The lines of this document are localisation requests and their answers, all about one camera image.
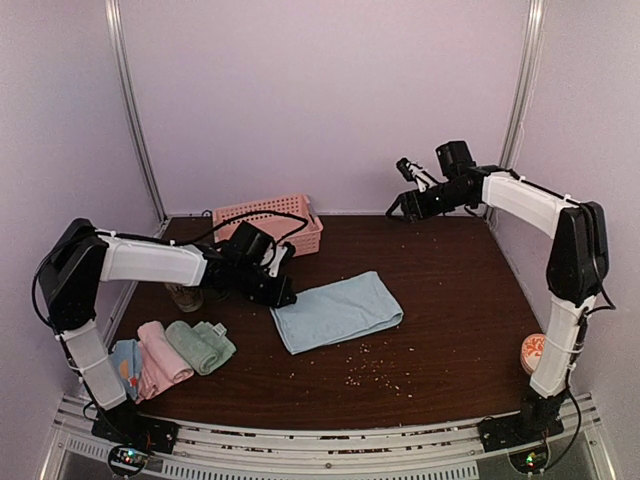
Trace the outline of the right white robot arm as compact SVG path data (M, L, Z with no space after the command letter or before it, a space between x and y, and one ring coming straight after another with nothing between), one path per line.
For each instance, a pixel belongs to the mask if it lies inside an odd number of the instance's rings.
M437 147L436 157L441 181L416 162L397 161L397 170L416 187L396 197L387 217L416 222L459 207L473 210L486 205L537 228L552 241L546 266L551 313L544 349L512 423L519 440L533 441L550 426L568 396L588 319L597 310L597 296L604 292L609 271L604 210L596 202L579 202L536 185L512 169L479 166L463 140Z

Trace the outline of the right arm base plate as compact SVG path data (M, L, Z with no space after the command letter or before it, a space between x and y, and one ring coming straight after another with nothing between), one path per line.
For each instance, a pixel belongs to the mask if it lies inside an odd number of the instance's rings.
M541 442L548 436L563 433L564 426L557 418L547 427L524 427L520 415L514 413L502 417L485 417L477 424L477 430L484 451L493 452Z

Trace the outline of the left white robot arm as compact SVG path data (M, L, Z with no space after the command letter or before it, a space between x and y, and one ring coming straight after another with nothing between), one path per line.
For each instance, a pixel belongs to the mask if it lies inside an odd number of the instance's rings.
M271 308L296 301L292 280L280 268L296 253L243 221L228 240L207 245L98 230L77 218L41 260L31 281L37 317L58 338L94 404L108 410L106 429L123 444L144 433L138 415L120 405L125 388L97 331L95 302L103 283L151 282L237 291Z

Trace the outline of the light blue towel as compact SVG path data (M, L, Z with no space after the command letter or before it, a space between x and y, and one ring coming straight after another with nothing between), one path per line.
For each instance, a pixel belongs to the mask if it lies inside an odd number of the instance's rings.
M396 327L404 317L375 271L305 290L294 304L270 313L292 355Z

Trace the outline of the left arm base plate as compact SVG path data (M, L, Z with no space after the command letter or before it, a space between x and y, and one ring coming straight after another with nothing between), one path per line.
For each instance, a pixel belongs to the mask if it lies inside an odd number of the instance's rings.
M94 421L91 428L95 437L131 445L145 452L163 454L173 452L178 431L179 426L175 422L138 415L109 420L100 418Z

